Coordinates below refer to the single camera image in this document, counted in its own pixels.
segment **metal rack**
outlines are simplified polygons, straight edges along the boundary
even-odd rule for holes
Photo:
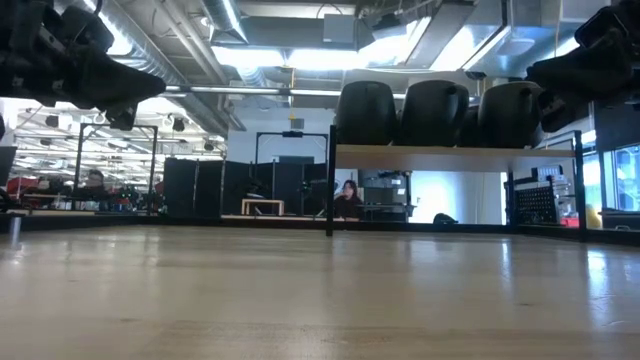
[[[461,172],[506,172],[507,173],[507,199],[508,199],[508,225],[478,225],[474,227],[460,225],[432,225],[423,226],[425,231],[452,231],[458,229],[473,228],[474,231],[504,233],[508,230],[512,233],[527,233],[529,235],[549,235],[554,233],[554,228],[543,226],[530,226],[518,224],[516,215],[516,196],[514,172],[527,171],[531,168],[557,164],[562,161],[573,160],[575,176],[576,209],[579,218],[579,228],[565,229],[558,232],[558,236],[564,236],[566,230],[578,231],[577,236],[581,240],[586,239],[586,200],[583,173],[583,149],[582,132],[572,131],[544,140],[545,148],[537,149],[493,149],[493,148],[442,148],[442,147],[414,147],[414,146],[361,146],[338,145],[336,138],[336,126],[332,125],[329,133],[329,161],[327,187],[327,221],[326,235],[333,236],[335,222],[333,219],[333,183],[335,181],[336,166],[340,168],[382,168],[395,170],[427,170],[427,171],[461,171]],[[571,150],[550,150],[549,146],[555,146],[564,142],[571,142]],[[393,224],[393,229],[410,231],[415,227],[410,224]],[[358,229],[380,229],[381,223],[361,223]]]

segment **window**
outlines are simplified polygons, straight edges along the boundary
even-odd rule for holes
[[[640,146],[618,149],[614,153],[615,194],[618,210],[640,210]]]
[[[587,205],[591,205],[594,209],[600,211],[602,210],[602,193],[598,154],[586,155],[583,169]]]

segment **table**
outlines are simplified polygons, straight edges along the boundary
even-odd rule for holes
[[[284,215],[284,201],[268,199],[242,199],[242,215],[249,215],[251,204],[271,204],[278,205],[278,215]]]

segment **ceiling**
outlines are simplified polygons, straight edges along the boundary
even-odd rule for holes
[[[569,40],[572,32],[607,2],[562,0],[563,12],[559,13],[561,0],[336,0],[332,3],[317,0],[221,0],[237,5],[241,14],[239,26],[246,27],[248,34],[249,44],[229,45],[229,49],[270,50],[278,53],[283,59],[279,66],[255,65],[248,66],[250,69],[247,70],[247,65],[239,66],[234,61],[225,65],[224,59],[217,56],[220,53],[216,53],[215,48],[211,47],[212,42],[217,47],[226,45],[216,43],[219,40],[216,40],[215,36],[210,37],[211,20],[205,12],[203,1],[105,1],[101,17],[112,32],[116,33],[116,42],[120,39],[120,45],[123,43],[125,48],[126,45],[130,47],[122,53],[110,54],[114,59],[132,67],[162,76],[168,85],[255,87],[257,83],[257,86],[264,87],[339,91],[351,82],[373,80],[388,84],[394,93],[403,94],[410,84],[417,81],[448,79],[465,85],[470,94],[475,96],[480,95],[479,90],[484,86],[478,86],[477,81],[469,79],[463,71],[441,70],[464,69],[485,72],[490,79],[524,76],[529,64],[552,56],[556,49],[558,54],[561,50],[570,51],[572,44]],[[56,4],[75,4],[91,9],[93,2],[94,0],[58,0]],[[322,30],[325,15],[340,13],[353,15],[357,19],[353,37],[355,40],[351,40],[354,42],[351,46],[354,50],[359,50],[359,60],[362,60],[363,56],[366,57],[365,68],[346,65],[338,66],[337,69],[312,70],[299,65],[293,68],[291,61],[296,49],[288,46],[287,41],[305,41],[304,36],[307,35],[301,35],[303,27],[285,27],[277,33],[277,39],[269,39],[262,34],[266,37],[263,36],[260,41],[273,41],[280,44],[278,47],[265,48],[264,45],[251,42],[252,39],[257,39],[255,32],[251,33],[259,28],[255,27],[255,24],[273,24],[273,27],[282,27],[284,23],[302,24],[308,31]],[[382,16],[393,13],[401,25],[379,30]],[[328,29],[323,30],[325,37],[326,32],[332,30],[330,27]],[[387,38],[371,43],[374,37],[380,38],[383,36],[381,34],[386,34],[389,29],[406,34],[394,33],[394,37],[388,37],[387,34],[384,35]],[[343,35],[349,34],[339,33],[336,36]],[[371,40],[361,43],[360,39],[367,36],[371,37]],[[307,40],[317,43],[319,38]],[[334,57],[323,57],[320,63],[335,60]],[[241,60],[243,64],[247,61],[261,64],[261,61],[266,59],[254,55],[245,56]],[[137,124],[154,125],[159,128],[158,152],[161,155],[156,169],[162,169],[164,154],[182,153],[183,156],[203,158],[223,156],[226,151],[224,138],[227,132],[256,131],[256,124],[260,123],[255,121],[255,114],[273,112],[270,116],[260,117],[280,119],[283,117],[282,114],[290,113],[290,108],[293,107],[300,114],[329,118],[332,117],[337,104],[335,96],[283,98],[211,93],[195,96],[185,93],[177,96],[149,100],[143,103],[138,111]],[[24,124],[15,135],[19,139],[22,160],[28,159],[18,162],[17,171],[25,173],[34,171],[42,164],[51,165],[52,160],[75,158],[75,155],[69,154],[75,151],[77,140],[63,137],[76,136],[81,122],[100,119],[96,118],[96,111],[79,111],[64,104],[59,104],[56,108],[42,108],[37,114],[34,114],[34,109],[40,106],[35,102],[23,102],[19,107],[19,122]],[[47,115],[70,119],[68,121],[71,125],[55,129],[48,127],[44,122]],[[182,133],[174,133],[171,130],[172,119],[178,117],[185,118],[186,128]],[[126,136],[146,138],[148,135],[134,130]],[[42,145],[43,136],[50,136],[52,145]],[[138,180],[137,175],[134,177],[122,174],[127,171],[148,173],[150,163],[146,159],[141,160],[141,157],[149,156],[152,143],[139,141],[132,143],[135,146],[126,149],[114,149],[107,144],[109,138],[122,137],[124,135],[121,132],[108,128],[96,131],[85,145],[85,150],[95,150],[95,154],[88,154],[88,161],[102,161],[106,164],[103,166],[105,171],[113,174],[115,179]],[[182,142],[171,143],[176,139]],[[215,140],[214,151],[204,151],[204,144],[208,140]],[[105,155],[106,152],[127,153],[123,158],[128,157],[130,160],[110,161],[109,158],[116,154]],[[55,166],[60,168],[63,174],[67,174],[73,170],[69,163],[61,167],[61,163],[56,162]]]

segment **shelf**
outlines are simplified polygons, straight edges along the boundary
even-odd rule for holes
[[[338,145],[336,168],[509,172],[572,159],[570,150]]]

